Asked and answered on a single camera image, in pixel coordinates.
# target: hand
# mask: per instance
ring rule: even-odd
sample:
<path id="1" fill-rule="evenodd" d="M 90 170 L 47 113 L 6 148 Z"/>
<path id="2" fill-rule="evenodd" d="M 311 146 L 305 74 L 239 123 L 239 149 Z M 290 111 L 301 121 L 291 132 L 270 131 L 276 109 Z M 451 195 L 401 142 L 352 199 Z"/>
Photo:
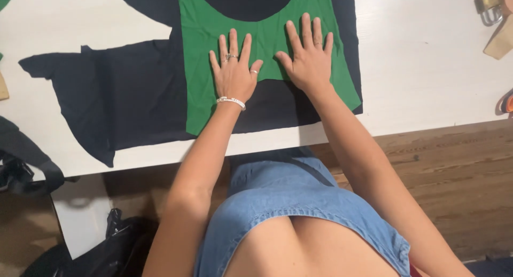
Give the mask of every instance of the hand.
<path id="1" fill-rule="evenodd" d="M 257 60 L 248 69 L 249 55 L 251 53 L 251 35 L 247 34 L 244 39 L 240 59 L 235 57 L 226 59 L 228 50 L 224 35 L 219 37 L 219 48 L 221 49 L 221 66 L 217 62 L 214 51 L 210 51 L 210 63 L 214 71 L 217 95 L 219 97 L 235 98 L 242 103 L 246 103 L 251 95 L 253 95 L 257 86 L 258 72 L 260 72 L 260 68 L 264 63 L 262 60 Z M 237 31 L 235 29 L 230 30 L 230 54 L 234 56 L 239 55 Z"/>
<path id="2" fill-rule="evenodd" d="M 286 52 L 277 52 L 276 57 L 285 67 L 294 84 L 310 97 L 318 92 L 325 91 L 326 88 L 333 87 L 329 82 L 333 33 L 329 33 L 326 37 L 323 50 L 321 19 L 315 18 L 313 20 L 313 38 L 310 29 L 310 15 L 304 13 L 301 19 L 303 21 L 304 45 L 301 45 L 294 23 L 287 21 L 287 33 L 294 52 L 294 61 Z"/>

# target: black bag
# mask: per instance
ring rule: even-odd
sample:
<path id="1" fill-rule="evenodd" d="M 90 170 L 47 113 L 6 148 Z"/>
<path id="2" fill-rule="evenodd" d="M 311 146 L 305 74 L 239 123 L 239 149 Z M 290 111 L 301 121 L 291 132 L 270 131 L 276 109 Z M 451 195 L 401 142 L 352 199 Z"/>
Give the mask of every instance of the black bag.
<path id="1" fill-rule="evenodd" d="M 0 116 L 0 192 L 46 195 L 64 184 L 61 169 L 11 121 Z M 27 164 L 40 169 L 46 180 L 33 182 Z"/>
<path id="2" fill-rule="evenodd" d="M 112 209 L 106 240 L 71 260 L 65 244 L 42 254 L 20 277 L 138 277 L 141 276 L 158 222 L 142 217 L 121 220 Z"/>

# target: finger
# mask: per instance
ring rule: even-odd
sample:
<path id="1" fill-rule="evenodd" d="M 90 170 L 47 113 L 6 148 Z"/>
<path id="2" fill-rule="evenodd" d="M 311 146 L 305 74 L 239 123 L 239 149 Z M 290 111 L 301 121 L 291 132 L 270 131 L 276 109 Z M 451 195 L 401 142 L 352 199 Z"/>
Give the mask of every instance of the finger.
<path id="1" fill-rule="evenodd" d="M 294 51 L 294 54 L 302 51 L 303 46 L 301 45 L 301 40 L 299 39 L 296 27 L 291 20 L 287 21 L 287 33 L 289 35 L 290 45 L 292 46 L 292 51 Z"/>
<path id="2" fill-rule="evenodd" d="M 322 29 L 320 18 L 313 19 L 313 44 L 317 49 L 322 50 Z"/>
<path id="3" fill-rule="evenodd" d="M 237 31 L 235 29 L 230 30 L 230 54 L 233 56 L 239 55 L 239 44 L 237 44 Z M 228 62 L 237 62 L 237 58 L 230 58 Z"/>
<path id="4" fill-rule="evenodd" d="M 214 75 L 217 75 L 221 68 L 219 67 L 219 63 L 217 58 L 215 57 L 214 51 L 210 51 L 208 55 L 210 56 L 210 63 L 212 64 L 212 70 L 214 71 Z"/>
<path id="5" fill-rule="evenodd" d="M 304 13 L 301 21 L 303 23 L 303 46 L 308 49 L 313 47 L 310 14 Z"/>
<path id="6" fill-rule="evenodd" d="M 331 51 L 333 51 L 333 33 L 328 33 L 326 36 L 326 45 L 324 47 L 324 52 L 326 55 L 331 57 Z"/>
<path id="7" fill-rule="evenodd" d="M 223 67 L 226 64 L 226 55 L 228 54 L 225 35 L 219 37 L 219 52 L 221 54 L 219 57 L 221 59 L 221 67 Z"/>
<path id="8" fill-rule="evenodd" d="M 277 52 L 276 58 L 278 58 L 279 62 L 282 63 L 287 73 L 292 71 L 292 59 L 286 52 Z"/>
<path id="9" fill-rule="evenodd" d="M 249 56 L 251 55 L 251 34 L 247 34 L 244 38 L 244 43 L 242 45 L 242 52 L 240 53 L 239 62 L 244 64 L 246 67 L 249 63 Z"/>
<path id="10" fill-rule="evenodd" d="M 260 72 L 260 69 L 262 68 L 262 64 L 264 64 L 264 61 L 262 60 L 256 60 L 252 65 L 251 65 L 251 68 L 249 68 L 249 73 L 251 74 L 251 78 L 253 80 L 257 80 L 258 78 L 258 73 L 255 73 L 255 72 Z"/>

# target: white bracelet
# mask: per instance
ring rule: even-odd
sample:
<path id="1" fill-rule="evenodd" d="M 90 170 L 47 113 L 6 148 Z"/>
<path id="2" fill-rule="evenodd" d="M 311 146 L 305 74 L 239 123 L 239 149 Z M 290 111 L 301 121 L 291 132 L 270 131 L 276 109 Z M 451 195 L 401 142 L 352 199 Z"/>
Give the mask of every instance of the white bracelet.
<path id="1" fill-rule="evenodd" d="M 246 110 L 246 105 L 244 103 L 242 103 L 241 101 L 237 100 L 236 98 L 229 99 L 228 97 L 220 97 L 219 99 L 217 99 L 217 103 L 221 103 L 221 102 L 233 102 L 233 103 L 236 103 L 239 106 L 241 106 L 242 111 Z"/>

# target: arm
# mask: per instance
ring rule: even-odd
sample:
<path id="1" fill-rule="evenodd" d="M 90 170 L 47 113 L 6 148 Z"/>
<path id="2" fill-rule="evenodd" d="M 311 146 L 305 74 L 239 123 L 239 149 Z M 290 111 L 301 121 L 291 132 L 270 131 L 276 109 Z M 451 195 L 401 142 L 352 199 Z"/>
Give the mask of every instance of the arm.
<path id="1" fill-rule="evenodd" d="M 330 145 L 355 193 L 405 237 L 412 264 L 431 277 L 472 276 L 453 254 L 437 228 L 422 211 L 388 158 L 329 82 L 333 34 L 322 48 L 321 21 L 303 15 L 303 42 L 292 22 L 287 31 L 294 61 L 284 52 L 277 57 L 292 81 L 310 98 L 324 124 Z"/>
<path id="2" fill-rule="evenodd" d="M 226 56 L 225 36 L 220 37 L 221 56 Z M 238 55 L 237 35 L 230 32 L 230 53 Z M 219 96 L 246 102 L 257 85 L 257 74 L 248 70 L 251 36 L 237 58 L 217 63 L 214 52 L 210 61 Z M 259 71 L 262 61 L 251 70 Z M 219 103 L 214 115 L 185 157 L 171 186 L 161 223 L 151 245 L 143 276 L 191 277 L 196 253 L 208 223 L 210 198 L 223 165 L 226 148 L 241 107 L 236 103 Z"/>

